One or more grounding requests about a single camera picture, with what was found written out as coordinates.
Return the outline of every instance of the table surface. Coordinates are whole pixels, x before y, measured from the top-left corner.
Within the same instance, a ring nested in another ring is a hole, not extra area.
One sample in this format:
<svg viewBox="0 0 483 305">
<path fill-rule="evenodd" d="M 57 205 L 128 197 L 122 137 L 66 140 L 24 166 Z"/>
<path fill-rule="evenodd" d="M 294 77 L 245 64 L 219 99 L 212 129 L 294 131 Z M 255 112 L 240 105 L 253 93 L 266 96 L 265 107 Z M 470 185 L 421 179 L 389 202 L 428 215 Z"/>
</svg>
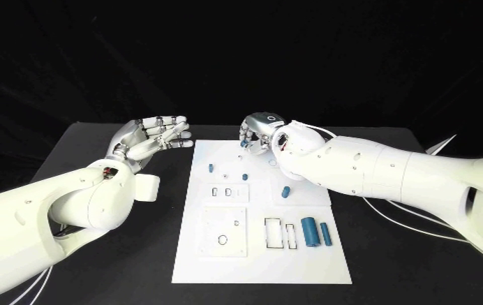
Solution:
<svg viewBox="0 0 483 305">
<path fill-rule="evenodd" d="M 73 124 L 34 181 L 103 158 L 119 124 Z M 422 152 L 403 128 L 328 128 L 390 147 Z M 236 126 L 191 126 L 200 140 L 233 140 Z M 483 257 L 467 245 L 388 222 L 363 199 L 330 192 L 351 285 L 171 284 L 193 149 L 155 154 L 142 173 L 161 178 L 155 202 L 135 202 L 127 221 L 59 262 L 36 304 L 457 304 L 483 299 Z M 451 231 L 372 200 L 393 219 Z M 0 304 L 30 282 L 0 295 Z"/>
</svg>

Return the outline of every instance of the wire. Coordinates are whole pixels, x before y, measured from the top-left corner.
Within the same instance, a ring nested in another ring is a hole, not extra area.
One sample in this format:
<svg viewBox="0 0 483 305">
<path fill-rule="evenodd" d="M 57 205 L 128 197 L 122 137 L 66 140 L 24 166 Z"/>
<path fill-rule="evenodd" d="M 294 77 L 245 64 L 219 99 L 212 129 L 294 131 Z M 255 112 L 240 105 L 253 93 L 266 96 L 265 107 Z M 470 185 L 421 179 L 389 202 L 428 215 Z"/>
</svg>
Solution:
<svg viewBox="0 0 483 305">
<path fill-rule="evenodd" d="M 52 267 L 49 267 L 49 269 L 47 269 L 47 276 L 44 277 L 42 287 L 40 287 L 40 289 L 39 289 L 39 291 L 37 291 L 37 294 L 34 295 L 34 299 L 31 300 L 30 305 L 33 305 L 34 301 L 36 301 L 37 298 L 39 298 L 39 295 L 40 295 L 40 293 L 42 293 L 44 284 L 47 283 L 47 280 L 49 280 L 50 273 L 52 273 Z"/>
<path fill-rule="evenodd" d="M 337 137 L 337 135 L 336 134 L 333 134 L 333 132 L 331 131 L 328 131 L 327 129 L 323 129 L 323 128 L 320 128 L 320 127 L 317 127 L 317 126 L 313 126 L 313 125 L 307 125 L 307 124 L 304 124 L 302 122 L 298 122 L 301 125 L 304 125 L 305 127 L 308 127 L 308 128 L 314 128 L 314 129 L 318 129 L 320 131 L 323 131 L 323 132 L 326 132 L 331 137 Z"/>
<path fill-rule="evenodd" d="M 367 205 L 370 206 L 370 208 L 380 214 L 380 216 L 383 216 L 396 225 L 408 228 L 409 230 L 413 230 L 415 232 L 419 232 L 422 234 L 431 235 L 432 237 L 441 237 L 442 239 L 447 239 L 447 240 L 454 240 L 454 241 L 470 243 L 470 241 L 467 241 L 467 240 L 457 239 L 455 237 L 445 237 L 444 235 L 425 232 L 424 230 L 418 230 L 416 228 L 412 228 L 412 227 L 406 226 L 403 223 L 399 223 L 398 221 L 392 220 L 386 215 L 383 215 L 382 212 L 379 212 L 379 210 L 372 206 L 372 203 L 364 199 L 364 197 L 362 197 L 362 199 L 364 200 L 364 202 L 367 203 Z"/>
<path fill-rule="evenodd" d="M 13 304 L 17 304 L 18 301 L 21 300 L 21 298 L 24 297 L 24 295 L 29 293 L 29 291 L 31 290 L 31 288 L 37 285 L 37 282 L 40 281 L 40 278 L 43 277 L 44 273 L 47 272 L 49 269 L 46 269 L 37 279 L 34 280 L 34 282 L 31 283 L 31 285 L 29 286 L 29 289 L 17 296 L 16 300 L 8 304 L 8 305 L 13 305 Z"/>
<path fill-rule="evenodd" d="M 399 208 L 399 209 L 402 209 L 403 211 L 409 212 L 409 213 L 413 214 L 415 216 L 419 216 L 421 218 L 424 218 L 424 219 L 432 221 L 434 223 L 439 224 L 441 226 L 445 226 L 447 228 L 454 229 L 447 223 L 442 223 L 441 221 L 437 221 L 435 219 L 432 219 L 432 218 L 424 216 L 422 214 L 415 213 L 412 210 L 406 209 L 406 208 L 402 207 L 399 204 L 396 204 L 395 202 L 392 202 L 392 200 L 388 200 L 388 199 L 386 199 L 386 201 L 390 202 L 390 203 L 396 206 L 396 208 Z"/>
</svg>

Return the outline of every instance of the dark blue cylinder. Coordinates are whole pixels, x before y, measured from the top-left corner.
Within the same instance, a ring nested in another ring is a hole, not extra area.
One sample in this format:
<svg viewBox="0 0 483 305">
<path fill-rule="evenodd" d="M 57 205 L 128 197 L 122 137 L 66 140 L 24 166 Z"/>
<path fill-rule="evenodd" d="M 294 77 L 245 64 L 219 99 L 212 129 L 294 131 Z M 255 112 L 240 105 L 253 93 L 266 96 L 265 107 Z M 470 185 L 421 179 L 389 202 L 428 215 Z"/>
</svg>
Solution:
<svg viewBox="0 0 483 305">
<path fill-rule="evenodd" d="M 289 194 L 289 186 L 285 186 L 285 187 L 284 187 L 284 190 L 281 191 L 281 196 L 282 196 L 282 198 L 287 198 L 287 197 L 288 197 L 288 194 Z"/>
<path fill-rule="evenodd" d="M 331 246 L 330 234 L 326 223 L 320 223 L 320 229 L 321 229 L 321 235 L 324 236 L 324 245 Z"/>
<path fill-rule="evenodd" d="M 317 233 L 317 225 L 311 217 L 301 219 L 301 229 L 304 230 L 304 244 L 307 247 L 320 246 L 320 239 Z"/>
</svg>

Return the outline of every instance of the black background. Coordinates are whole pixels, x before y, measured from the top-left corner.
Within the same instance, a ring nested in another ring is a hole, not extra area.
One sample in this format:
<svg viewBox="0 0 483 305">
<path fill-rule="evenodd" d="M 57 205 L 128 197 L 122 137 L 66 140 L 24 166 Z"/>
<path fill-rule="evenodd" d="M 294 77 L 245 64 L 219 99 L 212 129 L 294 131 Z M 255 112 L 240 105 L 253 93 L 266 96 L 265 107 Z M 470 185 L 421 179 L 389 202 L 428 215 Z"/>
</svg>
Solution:
<svg viewBox="0 0 483 305">
<path fill-rule="evenodd" d="M 483 0 L 0 0 L 1 188 L 69 124 L 256 111 L 481 157 Z"/>
</svg>

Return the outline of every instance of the white robotic arm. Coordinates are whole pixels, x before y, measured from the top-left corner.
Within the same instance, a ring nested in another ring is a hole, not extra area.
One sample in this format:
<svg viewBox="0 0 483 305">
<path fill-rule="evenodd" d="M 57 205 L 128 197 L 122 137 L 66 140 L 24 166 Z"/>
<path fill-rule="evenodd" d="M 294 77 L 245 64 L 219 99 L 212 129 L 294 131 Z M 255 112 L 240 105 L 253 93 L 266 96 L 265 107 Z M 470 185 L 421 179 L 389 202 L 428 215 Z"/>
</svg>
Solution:
<svg viewBox="0 0 483 305">
<path fill-rule="evenodd" d="M 424 209 L 483 250 L 483 159 L 431 156 L 344 136 L 326 142 L 307 125 L 285 125 L 272 113 L 245 118 L 240 146 L 252 154 L 271 149 L 292 179 Z"/>
<path fill-rule="evenodd" d="M 158 178 L 135 174 L 161 150 L 190 147 L 184 117 L 129 121 L 105 159 L 86 168 L 0 193 L 0 293 L 115 229 L 134 200 L 153 202 Z M 50 219 L 66 225 L 52 234 Z"/>
</svg>

